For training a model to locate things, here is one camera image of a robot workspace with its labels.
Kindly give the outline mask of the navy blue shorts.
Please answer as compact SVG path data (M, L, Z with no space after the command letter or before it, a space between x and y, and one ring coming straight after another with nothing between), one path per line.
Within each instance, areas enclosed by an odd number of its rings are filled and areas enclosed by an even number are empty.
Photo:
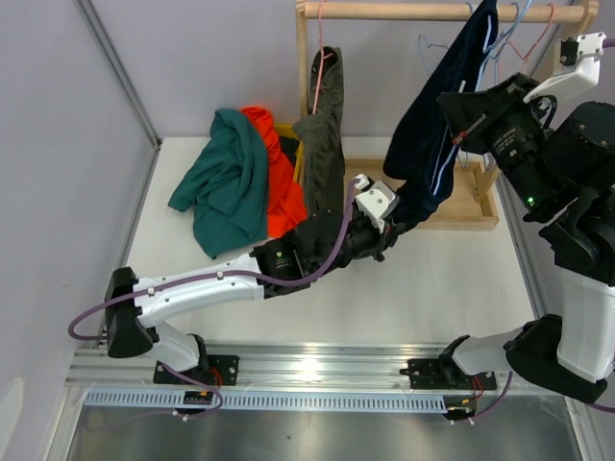
M440 79L434 71L395 129L383 163L385 176L403 183L397 189L400 202L391 212L391 218L404 231L429 219L453 192L452 189L439 198L430 188L438 150L436 142L443 129L448 128L436 101L439 95L435 90Z

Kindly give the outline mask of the blue hanger with navy shorts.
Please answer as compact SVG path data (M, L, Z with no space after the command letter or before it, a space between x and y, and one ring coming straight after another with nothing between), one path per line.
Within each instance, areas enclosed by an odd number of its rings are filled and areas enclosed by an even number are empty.
M524 7L526 4L528 9L532 5L530 1L523 6L519 5ZM434 71L434 75L440 79L436 95L444 92L475 92L480 89L486 65L495 56L492 44L502 32L499 27L497 3L480 2ZM448 128L443 129L436 146L438 150L431 171L430 191L434 196L442 198L452 191L453 169L459 148L453 144Z

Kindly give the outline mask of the orange shorts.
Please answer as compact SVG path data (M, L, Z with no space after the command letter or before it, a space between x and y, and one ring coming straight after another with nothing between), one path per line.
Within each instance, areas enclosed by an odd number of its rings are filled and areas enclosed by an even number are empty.
M281 237L308 217L302 187L293 181L294 168L280 146L274 118L268 109L246 107L240 110L260 135L268 156L267 233Z

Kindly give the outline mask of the olive green shorts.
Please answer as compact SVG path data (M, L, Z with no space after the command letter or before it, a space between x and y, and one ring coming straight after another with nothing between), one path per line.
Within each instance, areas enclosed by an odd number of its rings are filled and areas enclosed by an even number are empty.
M308 115L293 125L304 144L303 189L309 215L321 209L341 211L344 207L345 158L341 124L344 105L344 76L341 50L325 47L325 60L318 111L311 114L318 55L312 62Z

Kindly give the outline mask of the teal green shorts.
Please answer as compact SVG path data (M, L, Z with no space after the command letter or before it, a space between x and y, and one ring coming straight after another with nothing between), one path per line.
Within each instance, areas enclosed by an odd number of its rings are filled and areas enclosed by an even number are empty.
M256 128L236 109L217 110L209 134L168 206L193 211L194 238L215 259L267 236L268 154Z

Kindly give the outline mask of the pink hanger with olive shorts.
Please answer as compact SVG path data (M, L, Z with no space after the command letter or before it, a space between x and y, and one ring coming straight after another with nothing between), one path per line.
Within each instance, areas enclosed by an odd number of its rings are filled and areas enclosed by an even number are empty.
M323 35L323 10L324 5L326 4L326 0L320 0L318 2L318 11L317 11L317 23L318 23L318 65L316 68L316 84L314 87L314 98L312 104L311 114L315 115L318 111L318 104L320 98L320 90L322 85L323 73L324 73L324 65L325 60L328 58L328 55L325 54L325 46L324 46L324 35Z

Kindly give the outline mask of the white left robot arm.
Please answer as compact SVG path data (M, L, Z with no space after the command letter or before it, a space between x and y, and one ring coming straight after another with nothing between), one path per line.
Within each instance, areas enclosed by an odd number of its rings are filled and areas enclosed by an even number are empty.
M361 213L347 220L326 210L280 238L204 270L147 279L130 267L117 269L105 298L107 355L155 359L157 384L233 385L236 373L223 367L235 359L209 356L200 335L171 327L170 319L223 303L287 296L356 259L382 262L396 230L389 218L375 224Z

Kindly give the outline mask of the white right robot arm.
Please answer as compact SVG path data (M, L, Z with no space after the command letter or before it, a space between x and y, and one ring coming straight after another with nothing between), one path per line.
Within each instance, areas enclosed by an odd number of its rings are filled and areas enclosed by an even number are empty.
M558 100L531 97L536 86L517 73L483 91L441 94L437 102L454 145L492 155L523 203L525 221L540 225L563 285L562 311L506 334L460 337L438 373L460 387L473 376L471 359L497 345L526 381L593 404L614 370L614 108L585 102L553 128Z

